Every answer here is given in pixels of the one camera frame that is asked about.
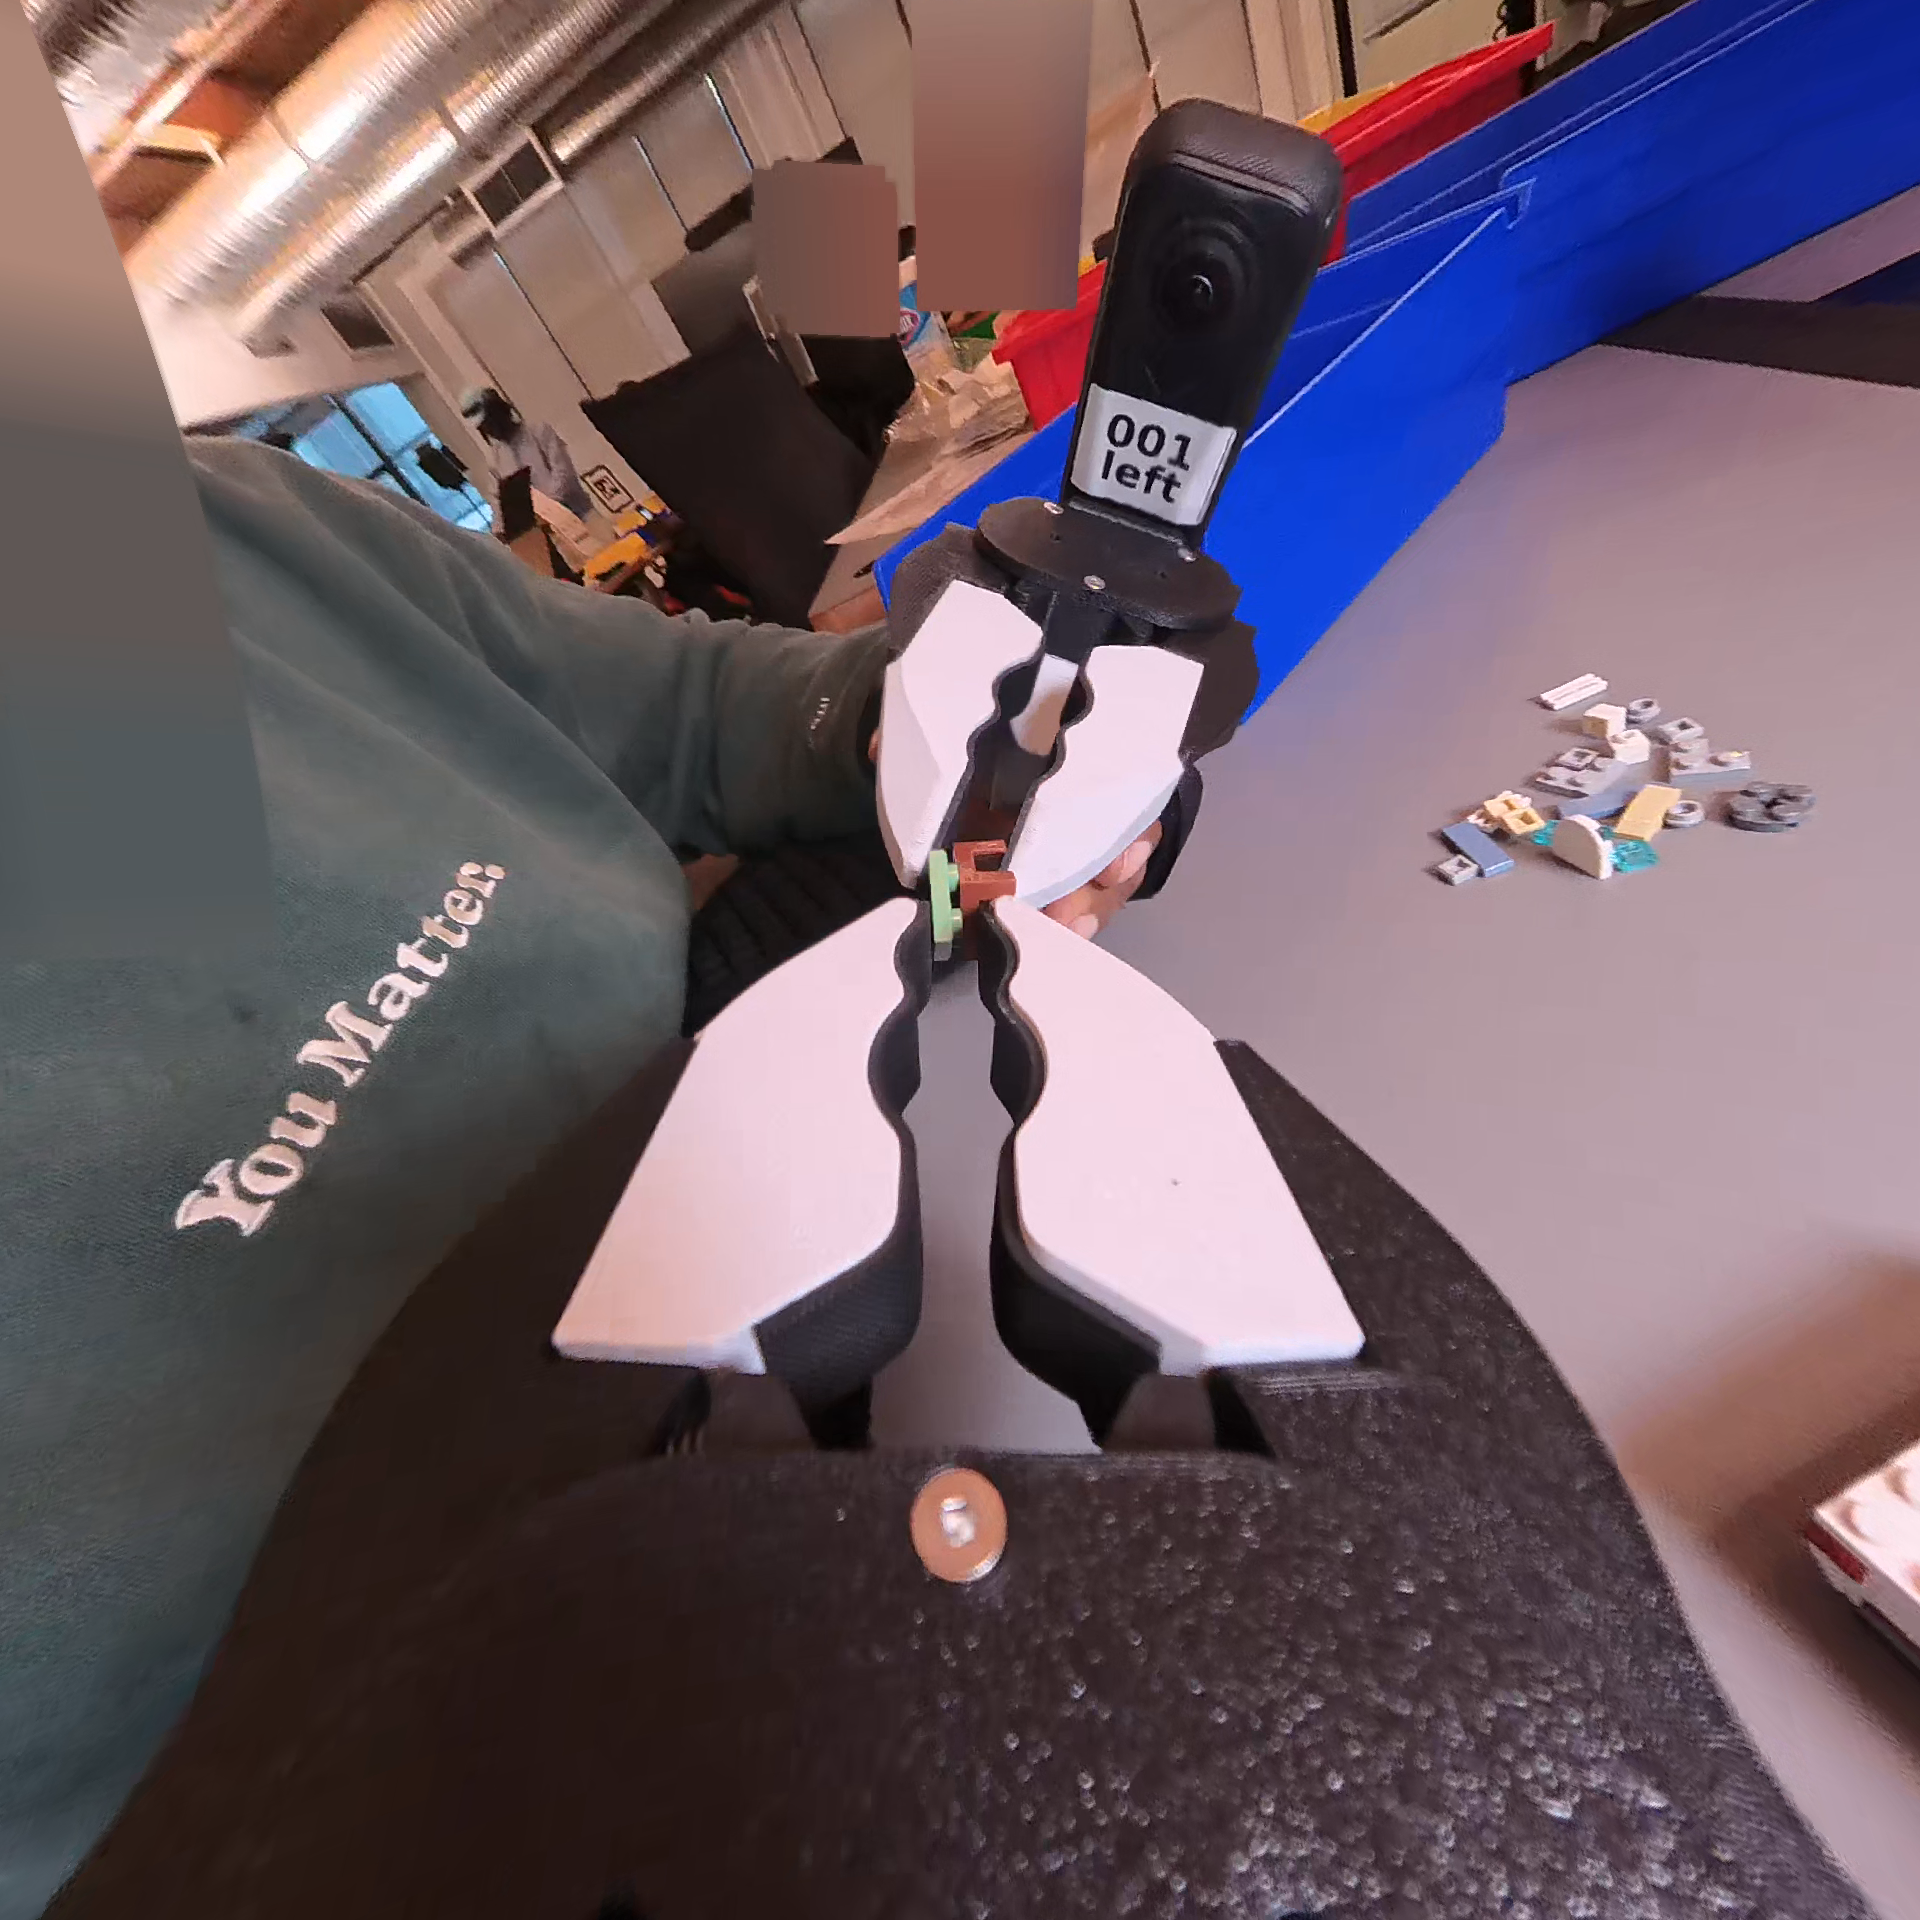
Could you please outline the red storage bin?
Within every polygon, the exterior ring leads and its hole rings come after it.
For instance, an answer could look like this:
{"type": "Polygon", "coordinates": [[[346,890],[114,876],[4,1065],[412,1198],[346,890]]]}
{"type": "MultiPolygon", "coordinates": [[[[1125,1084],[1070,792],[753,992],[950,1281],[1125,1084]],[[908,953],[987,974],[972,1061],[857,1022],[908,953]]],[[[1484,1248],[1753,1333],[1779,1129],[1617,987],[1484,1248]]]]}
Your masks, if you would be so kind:
{"type": "Polygon", "coordinates": [[[1090,361],[1098,300],[1076,309],[1026,309],[994,338],[991,359],[1010,369],[1033,430],[1070,415],[1090,361]]]}
{"type": "Polygon", "coordinates": [[[1396,84],[1373,110],[1336,123],[1324,139],[1339,154],[1343,193],[1359,196],[1507,110],[1550,41],[1550,21],[1497,39],[1396,84]]]}

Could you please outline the person's left hand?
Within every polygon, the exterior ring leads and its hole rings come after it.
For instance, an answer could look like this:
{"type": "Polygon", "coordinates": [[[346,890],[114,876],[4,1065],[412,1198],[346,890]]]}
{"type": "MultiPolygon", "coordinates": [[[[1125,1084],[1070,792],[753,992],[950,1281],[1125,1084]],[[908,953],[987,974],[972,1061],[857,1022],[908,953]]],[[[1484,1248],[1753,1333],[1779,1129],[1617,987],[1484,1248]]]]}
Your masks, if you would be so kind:
{"type": "Polygon", "coordinates": [[[1108,861],[1081,886],[1051,897],[1046,918],[1062,924],[1079,938],[1098,938],[1113,918],[1142,890],[1150,856],[1165,836],[1162,823],[1150,823],[1115,861],[1108,861]]]}

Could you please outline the black office chair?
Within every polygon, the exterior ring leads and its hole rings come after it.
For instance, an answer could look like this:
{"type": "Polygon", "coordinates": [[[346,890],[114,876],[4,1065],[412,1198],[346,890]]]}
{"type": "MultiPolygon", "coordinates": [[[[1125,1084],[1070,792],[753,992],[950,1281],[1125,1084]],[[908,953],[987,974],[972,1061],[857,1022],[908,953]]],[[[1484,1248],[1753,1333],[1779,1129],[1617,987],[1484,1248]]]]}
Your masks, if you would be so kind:
{"type": "Polygon", "coordinates": [[[681,518],[776,627],[808,627],[839,535],[871,486],[852,445],[748,327],[646,381],[582,400],[600,437],[681,518]]]}

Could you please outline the silver ventilation duct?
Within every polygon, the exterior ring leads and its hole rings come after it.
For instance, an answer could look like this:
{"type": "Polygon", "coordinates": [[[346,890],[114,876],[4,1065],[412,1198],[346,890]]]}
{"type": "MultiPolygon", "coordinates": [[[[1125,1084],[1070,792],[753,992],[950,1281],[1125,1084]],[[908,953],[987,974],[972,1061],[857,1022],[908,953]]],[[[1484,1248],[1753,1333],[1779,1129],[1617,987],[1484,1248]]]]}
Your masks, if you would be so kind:
{"type": "Polygon", "coordinates": [[[559,166],[688,84],[773,3],[372,3],[123,256],[143,306],[266,345],[510,139],[559,166]]]}

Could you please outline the pile of small toy bricks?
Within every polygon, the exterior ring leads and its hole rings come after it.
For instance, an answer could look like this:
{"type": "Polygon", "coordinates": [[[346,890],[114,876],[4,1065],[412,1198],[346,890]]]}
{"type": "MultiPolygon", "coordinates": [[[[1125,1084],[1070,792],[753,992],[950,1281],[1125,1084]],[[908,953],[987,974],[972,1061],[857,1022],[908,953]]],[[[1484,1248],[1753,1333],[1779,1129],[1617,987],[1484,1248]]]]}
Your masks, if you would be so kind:
{"type": "Polygon", "coordinates": [[[1790,832],[1815,818],[1812,784],[1756,775],[1753,754],[1717,748],[1699,718],[1668,713],[1651,693],[1616,701],[1602,676],[1568,676],[1530,701],[1561,724],[1554,754],[1525,784],[1436,825],[1428,877],[1467,886],[1536,851],[1607,882],[1651,871],[1668,832],[1705,823],[1790,832]]]}

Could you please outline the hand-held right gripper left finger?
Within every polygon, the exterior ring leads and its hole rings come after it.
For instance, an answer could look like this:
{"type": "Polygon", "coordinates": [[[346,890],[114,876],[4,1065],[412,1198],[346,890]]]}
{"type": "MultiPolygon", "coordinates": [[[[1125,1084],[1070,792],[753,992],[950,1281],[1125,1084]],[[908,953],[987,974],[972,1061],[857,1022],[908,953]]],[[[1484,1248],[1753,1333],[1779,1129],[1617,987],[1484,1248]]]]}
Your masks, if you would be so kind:
{"type": "Polygon", "coordinates": [[[881,900],[689,1041],[549,1344],[782,1382],[827,1446],[919,1321],[924,900],[881,900]]]}

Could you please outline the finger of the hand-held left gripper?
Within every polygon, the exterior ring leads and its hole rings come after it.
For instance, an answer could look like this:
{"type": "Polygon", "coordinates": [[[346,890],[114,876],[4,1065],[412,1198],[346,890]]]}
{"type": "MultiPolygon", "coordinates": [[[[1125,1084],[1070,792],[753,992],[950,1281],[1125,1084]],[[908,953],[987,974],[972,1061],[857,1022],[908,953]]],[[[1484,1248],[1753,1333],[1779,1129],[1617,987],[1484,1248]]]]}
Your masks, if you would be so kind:
{"type": "Polygon", "coordinates": [[[1086,706],[1062,724],[1007,847],[1021,905],[1076,892],[1159,823],[1187,770],[1183,733],[1199,684],[1199,660],[1159,645],[1090,648],[1086,706]]]}
{"type": "Polygon", "coordinates": [[[916,892],[968,806],[1020,823],[1046,757],[1015,748],[1001,684],[1033,690],[1046,628],[1010,594],[950,582],[881,670],[875,806],[899,882],[916,892]]]}

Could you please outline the grey desk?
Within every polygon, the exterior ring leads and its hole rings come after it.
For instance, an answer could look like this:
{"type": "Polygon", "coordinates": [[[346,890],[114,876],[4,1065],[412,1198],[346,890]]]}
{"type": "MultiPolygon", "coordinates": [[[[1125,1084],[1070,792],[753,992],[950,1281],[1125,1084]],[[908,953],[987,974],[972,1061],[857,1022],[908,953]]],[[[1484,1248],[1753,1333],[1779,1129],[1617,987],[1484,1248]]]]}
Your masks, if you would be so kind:
{"type": "Polygon", "coordinates": [[[1593,345],[1228,750],[1108,950],[1256,1043],[1511,1296],[1643,1506],[1717,1681],[1915,1917],[1915,1672],[1804,1511],[1915,1441],[1915,389],[1593,345]],[[1607,676],[1794,832],[1593,882],[1428,877],[1607,676]]]}

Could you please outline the white and red toy vehicle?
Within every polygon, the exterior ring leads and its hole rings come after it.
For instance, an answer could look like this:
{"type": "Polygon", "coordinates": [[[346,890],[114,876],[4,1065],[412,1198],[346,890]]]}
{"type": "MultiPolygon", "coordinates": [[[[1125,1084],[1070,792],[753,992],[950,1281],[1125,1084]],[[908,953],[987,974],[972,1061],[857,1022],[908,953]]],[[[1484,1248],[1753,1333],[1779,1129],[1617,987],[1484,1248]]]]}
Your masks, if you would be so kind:
{"type": "Polygon", "coordinates": [[[1915,1446],[1819,1501],[1804,1539],[1821,1581],[1915,1663],[1915,1446]]]}

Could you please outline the person's green sweatshirt torso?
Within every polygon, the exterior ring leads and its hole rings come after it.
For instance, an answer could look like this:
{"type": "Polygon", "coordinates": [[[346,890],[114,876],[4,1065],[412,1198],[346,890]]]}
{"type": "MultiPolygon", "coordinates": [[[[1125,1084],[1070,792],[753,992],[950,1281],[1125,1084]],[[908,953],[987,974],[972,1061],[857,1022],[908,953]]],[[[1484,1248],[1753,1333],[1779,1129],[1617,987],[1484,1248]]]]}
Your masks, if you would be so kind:
{"type": "Polygon", "coordinates": [[[4,967],[4,1917],[178,1717],[349,1365],[679,1007],[688,633],[187,450],[275,861],[256,962],[4,967]]]}

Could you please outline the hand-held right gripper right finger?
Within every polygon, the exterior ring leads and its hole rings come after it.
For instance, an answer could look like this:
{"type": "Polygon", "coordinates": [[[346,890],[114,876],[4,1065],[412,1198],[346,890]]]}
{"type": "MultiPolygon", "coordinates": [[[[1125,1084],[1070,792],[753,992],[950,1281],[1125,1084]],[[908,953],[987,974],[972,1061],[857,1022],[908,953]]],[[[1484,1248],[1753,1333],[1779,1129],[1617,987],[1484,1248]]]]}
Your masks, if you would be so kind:
{"type": "Polygon", "coordinates": [[[1228,1050],[1042,908],[981,908],[1004,1345],[1104,1446],[1140,1382],[1314,1369],[1367,1333],[1260,1130],[1228,1050]]]}

